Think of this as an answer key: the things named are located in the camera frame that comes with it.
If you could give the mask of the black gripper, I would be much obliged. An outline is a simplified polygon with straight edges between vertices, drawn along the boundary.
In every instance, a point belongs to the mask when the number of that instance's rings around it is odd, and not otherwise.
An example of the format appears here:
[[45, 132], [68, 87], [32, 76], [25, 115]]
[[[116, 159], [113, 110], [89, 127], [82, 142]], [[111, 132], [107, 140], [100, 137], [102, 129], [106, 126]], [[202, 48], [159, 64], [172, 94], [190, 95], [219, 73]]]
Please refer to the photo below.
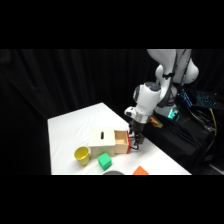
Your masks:
[[131, 140], [131, 148], [138, 149], [138, 144], [143, 144], [144, 142], [144, 135], [141, 133], [144, 129], [144, 124], [139, 123], [135, 120], [131, 120], [129, 122], [129, 133], [130, 133], [130, 140]]

